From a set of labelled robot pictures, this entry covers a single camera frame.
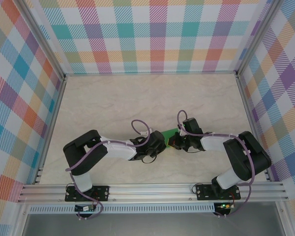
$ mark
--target vent grille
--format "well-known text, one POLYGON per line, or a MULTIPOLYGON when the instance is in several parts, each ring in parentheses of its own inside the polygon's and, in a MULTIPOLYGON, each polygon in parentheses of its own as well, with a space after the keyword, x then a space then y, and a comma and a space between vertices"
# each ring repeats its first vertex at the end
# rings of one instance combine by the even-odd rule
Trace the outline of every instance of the vent grille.
MULTIPOLYGON (((193 204, 104 204, 102 213, 195 213, 214 212, 213 203, 193 204)), ((76 213, 74 205, 32 205, 29 214, 70 214, 76 213)))

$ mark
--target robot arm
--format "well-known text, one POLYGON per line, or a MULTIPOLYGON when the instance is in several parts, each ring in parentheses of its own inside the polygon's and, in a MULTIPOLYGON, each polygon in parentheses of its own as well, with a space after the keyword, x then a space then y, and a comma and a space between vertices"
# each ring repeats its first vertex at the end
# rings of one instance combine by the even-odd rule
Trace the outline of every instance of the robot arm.
MULTIPOLYGON (((202 129, 199 128, 196 119, 189 118, 182 122, 185 130, 192 134, 203 134, 202 129)), ((271 159, 261 147, 255 137, 248 131, 244 131, 238 135, 244 141, 252 158, 255 174, 258 174, 271 166, 271 159)), ((221 196, 227 192, 229 188, 247 181, 252 177, 251 166, 241 144, 230 137, 217 136, 191 136, 186 134, 183 130, 176 132, 174 136, 169 139, 169 146, 176 149, 183 149, 188 151, 190 147, 200 151, 217 150, 226 151, 232 167, 226 172, 220 174, 212 180, 212 190, 216 197, 221 196)))
POLYGON ((96 130, 90 130, 65 145, 63 148, 65 158, 67 159, 69 167, 73 167, 83 156, 86 155, 87 151, 85 150, 85 146, 92 148, 102 141, 108 141, 92 150, 87 158, 71 171, 74 181, 80 191, 86 192, 92 188, 89 170, 92 169, 103 157, 119 157, 130 161, 142 160, 148 155, 155 157, 166 148, 165 138, 157 130, 151 132, 149 140, 145 145, 133 147, 143 144, 146 139, 146 137, 138 137, 136 139, 122 141, 121 143, 110 143, 109 141, 111 140, 100 136, 96 130), (126 146, 122 143, 127 143, 132 145, 132 147, 126 146))

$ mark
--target table surface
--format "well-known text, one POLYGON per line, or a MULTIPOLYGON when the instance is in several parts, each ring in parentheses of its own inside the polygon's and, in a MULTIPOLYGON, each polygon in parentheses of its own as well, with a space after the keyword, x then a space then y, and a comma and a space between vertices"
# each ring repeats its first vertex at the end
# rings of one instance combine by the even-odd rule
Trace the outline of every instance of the table surface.
MULTIPOLYGON (((109 139, 133 139, 138 136, 131 128, 133 119, 165 131, 177 127, 181 109, 196 118, 204 132, 250 130, 233 74, 69 77, 40 184, 71 182, 62 149, 89 130, 109 139)), ((136 127, 145 130, 142 124, 136 127)), ((152 164, 103 158, 90 174, 98 184, 210 182, 230 167, 225 152, 168 148, 152 164)), ((256 176, 256 181, 265 180, 263 173, 256 176)))

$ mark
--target checkered pattern backdrop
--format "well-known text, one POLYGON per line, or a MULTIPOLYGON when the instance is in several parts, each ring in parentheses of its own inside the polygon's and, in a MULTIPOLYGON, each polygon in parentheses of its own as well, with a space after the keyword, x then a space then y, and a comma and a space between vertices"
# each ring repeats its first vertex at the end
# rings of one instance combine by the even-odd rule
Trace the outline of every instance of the checkered pattern backdrop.
POLYGON ((59 85, 12 0, 0 0, 0 236, 35 174, 59 85))
POLYGON ((285 0, 243 76, 273 174, 284 182, 295 216, 295 0, 285 0))
POLYGON ((233 71, 270 1, 27 3, 64 71, 85 74, 233 71))

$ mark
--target white marble surface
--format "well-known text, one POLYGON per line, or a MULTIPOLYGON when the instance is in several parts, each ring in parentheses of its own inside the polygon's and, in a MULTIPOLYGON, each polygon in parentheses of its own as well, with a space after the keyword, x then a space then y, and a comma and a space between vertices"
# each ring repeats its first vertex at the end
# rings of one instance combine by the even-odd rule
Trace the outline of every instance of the white marble surface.
MULTIPOLYGON (((204 132, 250 130, 232 74, 69 77, 40 183, 71 181, 62 148, 85 132, 96 129, 110 139, 136 138, 130 124, 136 118, 165 131, 176 128, 180 109, 196 118, 204 132)), ((142 124, 136 127, 144 130, 142 124)), ((230 166, 226 153, 168 148, 152 164, 103 158, 91 178, 101 184, 210 182, 230 166)), ((264 180, 263 173, 256 177, 264 180)))

